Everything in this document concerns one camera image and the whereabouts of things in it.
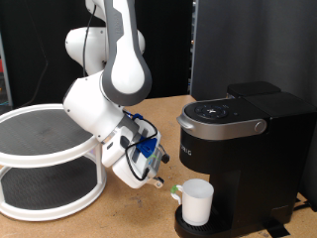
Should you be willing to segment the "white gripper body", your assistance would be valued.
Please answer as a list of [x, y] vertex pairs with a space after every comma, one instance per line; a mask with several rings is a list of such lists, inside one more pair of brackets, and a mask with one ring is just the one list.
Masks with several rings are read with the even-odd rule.
[[137, 141], [112, 166], [114, 174], [131, 188], [140, 188], [148, 179], [157, 177], [162, 156], [159, 141], [160, 133], [154, 137], [138, 135]]

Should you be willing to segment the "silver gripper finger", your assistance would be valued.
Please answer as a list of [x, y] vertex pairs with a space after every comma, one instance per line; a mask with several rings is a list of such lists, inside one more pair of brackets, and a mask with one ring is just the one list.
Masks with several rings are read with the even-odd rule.
[[160, 177], [149, 178], [148, 184], [154, 185], [156, 188], [161, 188], [164, 184], [164, 180]]
[[158, 145], [159, 149], [161, 150], [162, 156], [161, 156], [161, 161], [165, 164], [169, 162], [170, 156], [169, 154], [165, 151], [164, 147], [162, 145]]

